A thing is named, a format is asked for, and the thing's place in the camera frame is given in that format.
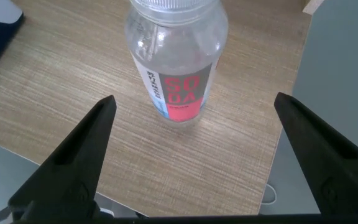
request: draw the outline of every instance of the gray floor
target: gray floor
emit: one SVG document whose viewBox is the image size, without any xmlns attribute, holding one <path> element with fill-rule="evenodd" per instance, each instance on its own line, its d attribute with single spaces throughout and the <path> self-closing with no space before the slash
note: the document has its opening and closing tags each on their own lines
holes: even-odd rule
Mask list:
<svg viewBox="0 0 358 224">
<path fill-rule="evenodd" d="M 7 206 L 10 197 L 34 173 L 38 166 L 32 161 L 0 147 L 0 210 Z M 137 217 L 132 209 L 101 194 L 96 194 L 95 201 L 101 208 L 113 211 L 115 217 Z"/>
<path fill-rule="evenodd" d="M 358 145 L 358 1 L 326 0 L 316 11 L 293 96 Z M 260 213 L 319 213 L 285 133 L 268 182 L 277 202 Z"/>
</svg>

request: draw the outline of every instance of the white cable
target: white cable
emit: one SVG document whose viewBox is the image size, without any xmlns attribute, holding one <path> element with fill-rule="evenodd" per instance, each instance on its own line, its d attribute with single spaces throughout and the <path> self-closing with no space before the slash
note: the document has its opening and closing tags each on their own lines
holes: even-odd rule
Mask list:
<svg viewBox="0 0 358 224">
<path fill-rule="evenodd" d="M 266 184 L 266 187 L 270 187 L 273 190 L 274 199 L 271 202 L 262 202 L 262 205 L 273 205 L 277 201 L 277 193 L 274 187 L 272 187 L 270 184 Z"/>
</svg>

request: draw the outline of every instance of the black plastic part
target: black plastic part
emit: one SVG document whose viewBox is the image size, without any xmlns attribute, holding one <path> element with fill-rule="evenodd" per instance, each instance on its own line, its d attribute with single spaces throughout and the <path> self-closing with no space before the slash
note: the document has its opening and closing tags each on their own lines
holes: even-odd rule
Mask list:
<svg viewBox="0 0 358 224">
<path fill-rule="evenodd" d="M 90 217 L 88 212 L 82 212 L 84 208 L 91 208 L 93 212 L 96 205 L 93 199 L 116 109 L 114 97 L 108 96 L 89 111 L 10 198 L 8 207 L 14 220 L 31 221 L 36 217 L 44 220 L 52 218 L 52 214 L 72 216 L 73 220 Z M 49 216 L 39 216 L 42 210 Z"/>
<path fill-rule="evenodd" d="M 113 218 L 101 213 L 93 197 L 116 112 L 110 96 L 12 196 L 14 223 L 358 223 L 358 147 L 291 96 L 279 93 L 275 108 L 321 215 Z"/>
<path fill-rule="evenodd" d="M 274 106 L 321 214 L 358 213 L 358 147 L 292 96 Z"/>
</svg>

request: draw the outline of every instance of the wooden table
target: wooden table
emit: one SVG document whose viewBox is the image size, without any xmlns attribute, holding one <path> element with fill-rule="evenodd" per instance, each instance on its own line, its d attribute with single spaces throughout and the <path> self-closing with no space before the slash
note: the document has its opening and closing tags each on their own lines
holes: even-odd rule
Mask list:
<svg viewBox="0 0 358 224">
<path fill-rule="evenodd" d="M 118 110 L 98 191 L 146 215 L 256 214 L 310 16 L 303 1 L 225 0 L 229 38 L 203 119 L 160 122 L 124 38 L 127 1 L 14 0 L 27 19 L 0 59 L 0 145 L 42 162 L 88 110 Z"/>
</svg>

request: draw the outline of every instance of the bottle neck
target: bottle neck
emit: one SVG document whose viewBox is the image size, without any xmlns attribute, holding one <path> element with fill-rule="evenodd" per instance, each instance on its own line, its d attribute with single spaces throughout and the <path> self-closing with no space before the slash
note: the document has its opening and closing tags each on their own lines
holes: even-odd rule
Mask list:
<svg viewBox="0 0 358 224">
<path fill-rule="evenodd" d="M 136 3 L 132 4 L 132 6 L 140 15 L 155 24 L 164 27 L 178 27 L 192 24 L 202 19 L 219 4 L 220 1 L 212 1 L 210 4 L 205 6 L 186 11 L 157 11 Z"/>
</svg>

